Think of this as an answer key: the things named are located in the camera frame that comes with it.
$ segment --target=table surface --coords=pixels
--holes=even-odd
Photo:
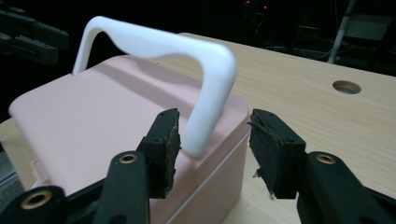
[[[277,114],[305,140],[306,152],[336,155],[364,186],[396,198],[396,77],[181,35],[218,42],[233,52],[238,70],[232,92],[247,102],[250,112],[258,108]],[[202,69],[193,59],[156,63],[202,80]],[[337,81],[354,83],[361,91],[337,91]],[[34,178],[22,164],[35,155],[13,119],[0,125],[0,140],[29,188]],[[248,149],[241,198],[223,223],[300,223],[296,200],[271,200],[264,182],[253,178],[258,168]]]

